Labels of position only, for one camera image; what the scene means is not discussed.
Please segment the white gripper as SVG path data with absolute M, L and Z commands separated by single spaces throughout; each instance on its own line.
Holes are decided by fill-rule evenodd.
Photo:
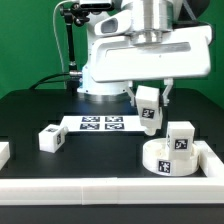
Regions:
M 167 106 L 172 78 L 203 77 L 210 72 L 211 26 L 136 32 L 133 24 L 129 10 L 98 22 L 89 65 L 96 82 L 127 81 L 131 106 L 137 106 L 131 80 L 165 79 L 162 105 Z

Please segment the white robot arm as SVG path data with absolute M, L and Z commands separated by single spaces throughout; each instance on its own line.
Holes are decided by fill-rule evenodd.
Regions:
M 187 0 L 80 0 L 89 13 L 88 60 L 78 92 L 94 101 L 131 95 L 134 81 L 203 77 L 210 72 L 212 27 Z M 181 10 L 190 19 L 180 19 Z

